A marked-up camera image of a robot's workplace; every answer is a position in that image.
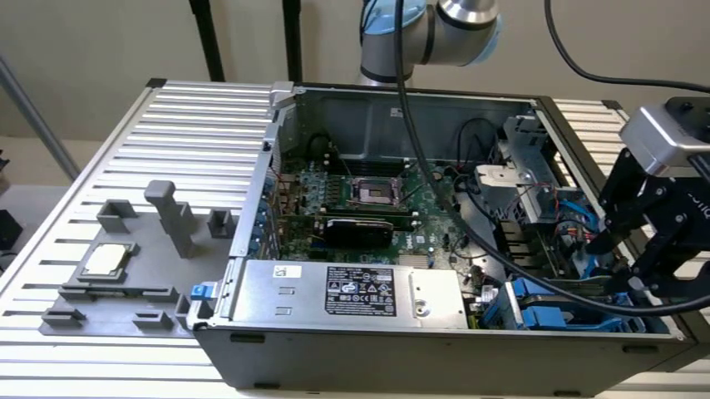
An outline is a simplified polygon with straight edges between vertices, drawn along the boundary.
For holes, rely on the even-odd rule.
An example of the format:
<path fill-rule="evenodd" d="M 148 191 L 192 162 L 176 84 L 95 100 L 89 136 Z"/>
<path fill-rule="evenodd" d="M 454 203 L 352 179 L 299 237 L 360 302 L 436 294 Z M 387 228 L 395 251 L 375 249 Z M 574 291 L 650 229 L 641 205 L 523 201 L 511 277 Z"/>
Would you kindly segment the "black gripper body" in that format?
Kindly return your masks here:
<path fill-rule="evenodd" d="M 709 183 L 702 178 L 647 178 L 647 188 L 665 196 L 646 212 L 657 234 L 678 228 L 675 244 L 681 248 L 709 250 Z"/>

